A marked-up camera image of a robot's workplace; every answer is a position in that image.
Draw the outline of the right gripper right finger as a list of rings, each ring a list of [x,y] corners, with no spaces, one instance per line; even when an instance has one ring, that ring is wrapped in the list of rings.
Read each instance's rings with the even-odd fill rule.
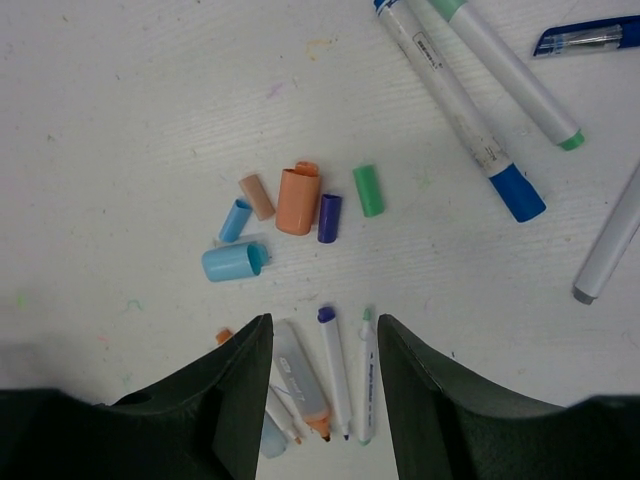
[[[389,314],[377,338],[400,478],[638,478],[638,396],[561,407],[482,377]]]

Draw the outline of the purple capped white pen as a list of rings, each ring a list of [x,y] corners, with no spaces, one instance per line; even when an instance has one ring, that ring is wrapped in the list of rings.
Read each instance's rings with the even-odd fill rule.
[[[351,436],[353,418],[337,315],[333,307],[323,306],[317,316],[327,357],[335,419],[342,437]]]

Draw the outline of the light blue highlighter marker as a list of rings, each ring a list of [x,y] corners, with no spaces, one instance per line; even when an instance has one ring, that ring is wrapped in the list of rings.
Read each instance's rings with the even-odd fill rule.
[[[267,459],[281,456],[287,449],[288,440],[272,417],[264,414],[260,441],[260,453]]]

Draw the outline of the purple pen cap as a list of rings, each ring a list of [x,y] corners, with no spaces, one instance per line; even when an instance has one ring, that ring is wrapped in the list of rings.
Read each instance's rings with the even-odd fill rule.
[[[321,196],[317,240],[323,244],[336,241],[343,198],[325,193]]]

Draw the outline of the thin orange capped pen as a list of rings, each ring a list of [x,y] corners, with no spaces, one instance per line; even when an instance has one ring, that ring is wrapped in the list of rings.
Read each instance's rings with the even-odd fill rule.
[[[296,445],[302,443],[302,437],[295,425],[294,417],[276,393],[273,385],[270,385],[267,390],[265,410],[287,437],[288,443],[290,441]]]

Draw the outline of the peach thin pen cap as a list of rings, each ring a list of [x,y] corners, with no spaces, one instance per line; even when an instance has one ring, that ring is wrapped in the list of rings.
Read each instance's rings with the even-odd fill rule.
[[[242,178],[239,186],[252,207],[259,221],[267,220],[275,215],[275,208],[257,174]]]

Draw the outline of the small blue pen cap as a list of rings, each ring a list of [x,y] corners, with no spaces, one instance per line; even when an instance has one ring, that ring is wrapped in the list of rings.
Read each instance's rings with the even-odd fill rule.
[[[236,199],[219,231],[219,240],[223,243],[236,242],[240,238],[252,212],[251,205],[245,199]]]

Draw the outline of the green pen cap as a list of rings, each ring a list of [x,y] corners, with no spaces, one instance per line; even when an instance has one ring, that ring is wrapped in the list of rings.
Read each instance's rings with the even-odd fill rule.
[[[385,203],[373,164],[363,165],[352,170],[363,215],[372,218],[385,211]]]

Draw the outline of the green white pen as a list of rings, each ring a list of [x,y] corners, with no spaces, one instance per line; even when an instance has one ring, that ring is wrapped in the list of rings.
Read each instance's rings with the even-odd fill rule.
[[[377,360],[377,340],[375,322],[370,308],[363,312],[359,330],[361,357],[361,395],[359,400],[358,441],[368,445],[375,434],[375,374]]]

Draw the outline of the orange highlighter marker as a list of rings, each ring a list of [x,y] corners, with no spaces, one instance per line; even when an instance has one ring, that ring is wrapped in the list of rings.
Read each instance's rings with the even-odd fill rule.
[[[331,441],[331,409],[301,343],[286,320],[273,326],[273,362],[303,422]]]

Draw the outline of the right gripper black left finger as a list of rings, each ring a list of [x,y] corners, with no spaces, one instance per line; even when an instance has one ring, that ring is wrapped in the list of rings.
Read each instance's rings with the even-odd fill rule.
[[[4,479],[253,479],[273,321],[112,405],[58,389],[1,393]]]

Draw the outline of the light blue pen cap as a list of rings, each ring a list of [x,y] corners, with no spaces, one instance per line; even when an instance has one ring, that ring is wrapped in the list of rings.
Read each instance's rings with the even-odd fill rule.
[[[201,266],[210,282],[219,283],[258,277],[270,260],[267,235],[253,234],[204,252]]]

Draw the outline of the orange marker cap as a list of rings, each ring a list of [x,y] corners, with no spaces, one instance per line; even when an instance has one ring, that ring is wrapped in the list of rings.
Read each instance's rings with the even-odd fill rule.
[[[321,176],[317,164],[298,161],[283,169],[280,180],[275,225],[281,232],[307,235],[315,218]]]

